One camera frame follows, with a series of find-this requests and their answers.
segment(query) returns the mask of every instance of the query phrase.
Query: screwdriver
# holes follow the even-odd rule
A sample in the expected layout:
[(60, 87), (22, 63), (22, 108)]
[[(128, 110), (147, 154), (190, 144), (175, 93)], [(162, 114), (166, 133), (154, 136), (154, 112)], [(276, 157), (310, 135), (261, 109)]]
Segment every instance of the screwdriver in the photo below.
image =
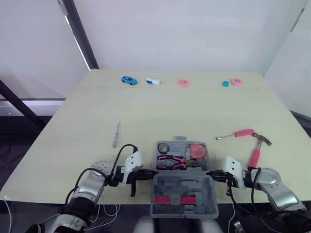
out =
[(117, 131), (116, 131), (115, 136), (113, 138), (112, 148), (116, 148), (117, 147), (117, 143), (118, 143), (118, 139), (119, 139), (119, 134), (120, 134), (119, 130), (120, 130), (120, 122), (118, 123)]
[(242, 136), (246, 136), (246, 135), (252, 135), (254, 132), (255, 131), (252, 130), (252, 129), (242, 130), (242, 131), (235, 132), (235, 133), (233, 133), (231, 135), (222, 136), (222, 137), (216, 137), (216, 140), (227, 138), (227, 137), (242, 137)]

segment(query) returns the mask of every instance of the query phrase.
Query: blue toy car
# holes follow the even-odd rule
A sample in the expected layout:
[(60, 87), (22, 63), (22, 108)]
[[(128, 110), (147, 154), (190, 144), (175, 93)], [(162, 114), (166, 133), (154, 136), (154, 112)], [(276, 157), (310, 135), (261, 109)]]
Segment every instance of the blue toy car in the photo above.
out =
[(130, 76), (124, 76), (121, 78), (121, 81), (123, 83), (128, 83), (130, 85), (136, 85), (137, 84), (137, 80), (136, 79), (133, 79), (132, 77)]

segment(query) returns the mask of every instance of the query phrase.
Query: pliers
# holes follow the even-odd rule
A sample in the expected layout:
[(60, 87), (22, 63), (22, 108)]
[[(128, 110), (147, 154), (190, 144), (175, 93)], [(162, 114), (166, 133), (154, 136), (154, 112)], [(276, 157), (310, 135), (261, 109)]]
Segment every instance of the pliers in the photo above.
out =
[(175, 160), (178, 161), (178, 164), (175, 164), (173, 166), (161, 166), (157, 165), (156, 168), (158, 170), (186, 170), (188, 167), (199, 167), (200, 163), (194, 159), (185, 159), (182, 156), (174, 156), (174, 155), (160, 155), (157, 157), (158, 160)]

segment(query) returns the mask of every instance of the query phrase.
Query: black cable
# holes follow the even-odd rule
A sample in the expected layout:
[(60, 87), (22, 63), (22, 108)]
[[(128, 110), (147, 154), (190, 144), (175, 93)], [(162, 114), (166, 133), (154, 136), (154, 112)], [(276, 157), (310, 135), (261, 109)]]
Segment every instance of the black cable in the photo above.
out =
[(107, 180), (107, 178), (108, 178), (102, 171), (99, 171), (99, 170), (96, 169), (96, 168), (92, 168), (92, 167), (86, 168), (86, 169), (83, 170), (83, 172), (81, 172), (79, 178), (77, 179), (76, 185), (74, 186), (74, 191), (77, 190), (79, 181), (80, 181), (81, 177), (83, 176), (83, 174), (84, 174), (86, 171), (96, 171), (96, 172), (98, 172), (99, 174), (101, 174), (103, 177), (105, 177), (106, 180)]
[(3, 147), (3, 146), (9, 146), (9, 148), (5, 153), (3, 153), (3, 155), (0, 156), (0, 159), (2, 159), (4, 156), (6, 156), (10, 152), (11, 147), (12, 147), (10, 143), (2, 144), (0, 147)]
[(111, 170), (111, 173), (110, 173), (110, 175), (109, 175), (109, 178), (111, 178), (111, 177), (113, 176), (113, 171), (114, 171), (114, 169), (115, 169), (115, 167), (116, 167), (116, 164), (117, 164), (117, 162), (118, 162), (118, 159), (119, 159), (119, 157), (120, 157), (120, 154), (121, 154), (123, 148), (128, 147), (128, 146), (133, 147), (133, 153), (135, 153), (135, 152), (138, 150), (137, 147), (134, 146), (133, 144), (125, 144), (123, 147), (121, 147), (121, 149), (119, 150), (119, 153), (118, 153), (118, 155), (117, 155), (117, 157), (116, 157), (116, 160), (115, 160), (115, 162), (114, 162), (114, 164), (113, 164), (113, 166), (112, 166), (112, 170)]
[(233, 198), (233, 194), (232, 194), (232, 181), (230, 181), (231, 179), (232, 179), (232, 175), (230, 173), (228, 173), (228, 189), (229, 189), (229, 194), (230, 194), (231, 200), (232, 200), (232, 202), (236, 206), (238, 206), (245, 213), (247, 213), (249, 215), (259, 216), (259, 217), (276, 217), (279, 214), (291, 214), (291, 215), (297, 215), (297, 216), (304, 217), (306, 219), (311, 220), (311, 216), (310, 215), (303, 214), (303, 213), (297, 212), (297, 211), (292, 211), (292, 210), (281, 210), (281, 211), (275, 211), (273, 213), (267, 213), (267, 212), (255, 213), (255, 212), (252, 212), (250, 210), (247, 210), (247, 209), (243, 208)]
[(1, 168), (1, 167), (4, 167), (4, 166), (6, 166), (6, 165), (8, 165), (9, 163), (15, 161), (16, 159), (18, 159), (19, 157), (21, 157), (21, 156), (23, 156), (23, 155), (25, 155), (25, 154), (26, 154), (26, 153), (20, 154), (20, 155), (18, 155), (17, 157), (15, 157), (14, 159), (10, 160), (9, 162), (7, 162), (7, 163), (5, 163), (5, 164), (1, 164), (1, 165), (0, 165), (0, 168)]
[(255, 191), (255, 186), (256, 186), (256, 181), (257, 181), (258, 175), (261, 172), (261, 167), (258, 167), (257, 169), (258, 169), (258, 171), (257, 171), (257, 173), (256, 173), (256, 175), (254, 177), (254, 181), (253, 181), (253, 185), (252, 185), (251, 200), (252, 200), (252, 206), (253, 206), (255, 212), (258, 214), (259, 212), (258, 212), (258, 210), (257, 210), (257, 208), (255, 206), (255, 202), (254, 202), (254, 191)]
[(78, 177), (78, 179), (77, 179), (77, 181), (76, 181), (76, 184), (75, 184), (74, 188), (73, 188), (72, 190), (70, 190), (69, 193), (67, 194), (67, 197), (66, 197), (66, 200), (65, 200), (65, 205), (68, 204), (70, 195), (71, 195), (73, 192), (75, 192), (75, 191), (77, 190), (78, 184), (79, 184), (79, 182), (80, 182), (80, 179), (81, 179), (81, 177), (83, 176), (83, 174), (84, 174), (86, 171), (96, 171), (96, 172), (100, 173), (100, 174), (105, 178), (106, 185), (109, 184), (110, 179), (111, 179), (111, 177), (113, 176), (113, 171), (114, 171), (114, 169), (115, 169), (115, 167), (116, 167), (116, 164), (117, 164), (117, 162), (118, 162), (118, 159), (119, 159), (119, 157), (120, 157), (120, 154), (121, 154), (123, 148), (125, 148), (125, 147), (127, 147), (127, 146), (133, 147), (133, 153), (135, 153), (135, 152), (138, 150), (137, 147), (134, 146), (133, 144), (126, 144), (126, 145), (122, 146), (121, 149), (119, 150), (119, 153), (118, 153), (118, 155), (117, 155), (117, 157), (116, 157), (116, 160), (115, 160), (115, 162), (114, 162), (114, 164), (113, 164), (113, 167), (112, 167), (112, 170), (111, 170), (111, 173), (110, 173), (109, 176), (107, 176), (106, 174), (104, 174), (103, 172), (101, 172), (101, 171), (99, 171), (98, 169), (95, 169), (95, 168), (91, 168), (91, 167), (90, 167), (90, 168), (84, 169), (84, 170), (81, 172), (81, 174), (79, 175), (79, 177)]
[(80, 180), (81, 180), (81, 177), (83, 176), (83, 174), (84, 174), (86, 171), (96, 171), (96, 172), (98, 172), (99, 174), (101, 174), (103, 177), (105, 177), (106, 180), (107, 180), (107, 178), (108, 178), (108, 177), (106, 176), (106, 174), (104, 174), (102, 171), (99, 171), (99, 170), (96, 169), (96, 168), (89, 167), (89, 168), (84, 169), (84, 170), (81, 172), (81, 174), (79, 175), (79, 177), (78, 177), (78, 179), (77, 179), (77, 181), (76, 181), (76, 184), (75, 184), (74, 188), (73, 188), (72, 190), (70, 190), (69, 193), (67, 194), (67, 197), (66, 197), (66, 200), (65, 200), (65, 205), (68, 204), (68, 200), (69, 200), (70, 195), (71, 195), (73, 192), (75, 192), (75, 191), (77, 190), (78, 184), (79, 184), (79, 182), (80, 182)]
[(68, 204), (69, 197), (73, 193), (73, 191), (74, 191), (74, 188), (72, 190), (70, 190), (69, 193), (67, 194), (67, 197), (66, 197), (66, 200), (65, 200), (65, 206)]

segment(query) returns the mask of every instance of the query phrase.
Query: tool case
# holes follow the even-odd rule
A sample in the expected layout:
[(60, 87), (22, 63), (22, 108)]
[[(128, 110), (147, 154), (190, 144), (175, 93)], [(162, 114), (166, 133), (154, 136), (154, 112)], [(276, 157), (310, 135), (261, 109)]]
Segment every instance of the tool case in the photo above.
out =
[[(176, 166), (178, 161), (162, 157), (181, 156), (191, 160), (193, 148), (205, 148), (204, 158), (196, 158), (199, 167)], [(159, 146), (167, 145), (168, 151)], [(156, 168), (159, 172), (153, 179), (153, 193), (150, 215), (156, 218), (217, 218), (218, 205), (213, 179), (207, 175), (210, 171), (206, 144), (188, 142), (185, 137), (176, 141), (160, 141), (156, 150)]]

